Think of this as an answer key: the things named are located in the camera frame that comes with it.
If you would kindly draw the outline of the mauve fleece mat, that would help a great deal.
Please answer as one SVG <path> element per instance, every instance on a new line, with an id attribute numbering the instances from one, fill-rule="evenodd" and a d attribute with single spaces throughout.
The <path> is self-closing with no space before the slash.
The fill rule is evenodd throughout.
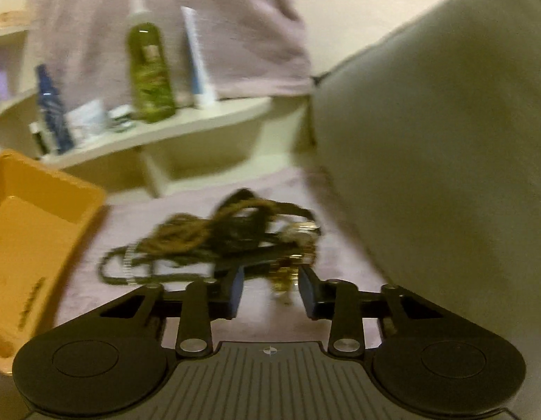
<path id="1" fill-rule="evenodd" d="M 318 169 L 290 168 L 244 184 L 110 207 L 69 272 L 53 323 L 70 321 L 148 282 L 178 290 L 196 279 L 212 280 L 212 217 L 240 189 L 313 212 L 321 226 L 314 257 L 321 278 L 353 282 L 368 291 L 383 285 L 384 278 L 361 248 L 328 175 Z"/>

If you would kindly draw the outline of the dark blue spray bottle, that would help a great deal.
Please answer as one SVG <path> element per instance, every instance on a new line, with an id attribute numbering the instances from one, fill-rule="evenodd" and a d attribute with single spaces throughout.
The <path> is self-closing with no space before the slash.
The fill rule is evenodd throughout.
<path id="1" fill-rule="evenodd" d="M 65 118 L 65 107 L 60 92 L 53 84 L 45 64 L 35 67 L 38 85 L 38 104 L 42 111 L 45 127 L 53 136 L 58 155 L 63 155 L 75 148 Z"/>

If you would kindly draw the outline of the small green label jar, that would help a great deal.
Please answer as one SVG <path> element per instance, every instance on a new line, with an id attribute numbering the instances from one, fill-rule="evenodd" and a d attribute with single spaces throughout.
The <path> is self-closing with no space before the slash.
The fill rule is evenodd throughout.
<path id="1" fill-rule="evenodd" d="M 108 111 L 110 129 L 114 132 L 125 132 L 135 126 L 134 108 L 130 104 L 120 105 Z"/>

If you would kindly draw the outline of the green olive spray bottle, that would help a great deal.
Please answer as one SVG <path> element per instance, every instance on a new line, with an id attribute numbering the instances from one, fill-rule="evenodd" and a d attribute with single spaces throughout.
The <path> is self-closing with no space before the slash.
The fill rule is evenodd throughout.
<path id="1" fill-rule="evenodd" d="M 177 112 L 162 36 L 145 0 L 129 0 L 126 47 L 137 118 L 158 123 Z"/>

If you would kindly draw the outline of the tan cardboard box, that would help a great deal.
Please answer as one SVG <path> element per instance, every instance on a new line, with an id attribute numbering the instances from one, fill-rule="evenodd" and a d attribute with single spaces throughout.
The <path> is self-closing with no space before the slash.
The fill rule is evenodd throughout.
<path id="1" fill-rule="evenodd" d="M 25 9 L 15 9 L 0 12 L 0 28 L 25 27 L 29 24 L 29 12 Z"/>

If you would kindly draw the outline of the cream corner shelf unit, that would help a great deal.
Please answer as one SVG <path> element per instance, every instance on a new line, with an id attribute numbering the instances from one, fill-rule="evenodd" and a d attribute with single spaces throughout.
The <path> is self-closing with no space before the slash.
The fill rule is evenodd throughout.
<path id="1" fill-rule="evenodd" d="M 36 60 L 25 27 L 0 28 L 12 58 L 13 96 L 0 101 L 0 151 L 12 148 L 53 169 L 68 170 L 107 189 L 114 203 L 160 197 L 209 184 L 244 181 L 311 156 L 306 97 L 222 100 L 183 108 L 155 124 L 107 132 L 65 155 L 42 155 L 28 131 L 38 117 L 31 70 Z"/>

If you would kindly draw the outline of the lilac cosmetic tube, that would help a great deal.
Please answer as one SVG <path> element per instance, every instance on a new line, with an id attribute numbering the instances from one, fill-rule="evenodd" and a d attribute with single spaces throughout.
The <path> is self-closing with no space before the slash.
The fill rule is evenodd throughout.
<path id="1" fill-rule="evenodd" d="M 0 102 L 10 99 L 8 72 L 0 68 Z"/>

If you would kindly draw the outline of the mauve towel on headboard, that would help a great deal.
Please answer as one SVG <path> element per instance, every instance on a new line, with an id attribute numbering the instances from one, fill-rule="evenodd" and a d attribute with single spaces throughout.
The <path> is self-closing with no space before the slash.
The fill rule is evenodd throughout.
<path id="1" fill-rule="evenodd" d="M 36 51 L 69 108 L 131 99 L 130 0 L 28 0 Z M 226 99 L 301 96 L 311 87 L 305 26 L 294 0 L 145 0 L 163 39 L 173 91 L 190 92 L 182 9 L 196 13 L 209 77 Z"/>

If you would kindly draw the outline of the white cream jar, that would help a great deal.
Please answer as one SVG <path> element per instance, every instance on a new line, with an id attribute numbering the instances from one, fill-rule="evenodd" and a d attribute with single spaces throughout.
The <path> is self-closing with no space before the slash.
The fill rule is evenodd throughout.
<path id="1" fill-rule="evenodd" d="M 70 135 L 76 145 L 97 139 L 108 127 L 104 102 L 91 100 L 65 114 Z"/>

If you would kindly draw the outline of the orange plastic tray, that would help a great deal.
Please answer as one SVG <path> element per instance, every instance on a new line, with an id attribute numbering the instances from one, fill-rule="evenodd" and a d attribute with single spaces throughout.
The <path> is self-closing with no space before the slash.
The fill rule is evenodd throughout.
<path id="1" fill-rule="evenodd" d="M 12 150 L 0 153 L 0 373 L 36 333 L 103 189 Z"/>

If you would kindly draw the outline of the grey velvet pillow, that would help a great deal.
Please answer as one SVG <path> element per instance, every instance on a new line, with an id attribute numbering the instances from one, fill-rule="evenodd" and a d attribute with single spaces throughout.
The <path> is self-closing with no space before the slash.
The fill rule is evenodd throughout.
<path id="1" fill-rule="evenodd" d="M 445 0 L 330 73 L 314 125 L 375 264 L 541 393 L 541 0 Z"/>

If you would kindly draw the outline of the black strap wristwatch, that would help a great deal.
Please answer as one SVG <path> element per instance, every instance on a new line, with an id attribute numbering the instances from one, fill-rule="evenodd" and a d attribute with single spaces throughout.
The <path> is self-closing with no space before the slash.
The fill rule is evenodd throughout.
<path id="1" fill-rule="evenodd" d="M 320 226 L 311 210 L 293 203 L 262 198 L 249 189 L 240 189 L 226 198 L 214 212 L 209 249 L 216 262 L 223 255 L 263 246 L 297 246 L 282 242 L 278 233 L 290 223 L 305 221 L 313 221 Z M 298 247 L 298 251 L 310 247 Z"/>

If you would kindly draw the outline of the blue white cream tube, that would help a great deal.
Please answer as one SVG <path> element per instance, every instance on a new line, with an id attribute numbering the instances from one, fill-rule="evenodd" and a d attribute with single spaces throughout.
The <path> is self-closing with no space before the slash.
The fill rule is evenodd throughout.
<path id="1" fill-rule="evenodd" d="M 209 71 L 202 51 L 200 33 L 197 27 L 197 11 L 190 7 L 182 7 L 181 13 L 191 61 L 194 105 L 196 108 L 206 109 L 215 105 L 218 98 L 213 81 L 209 77 Z"/>

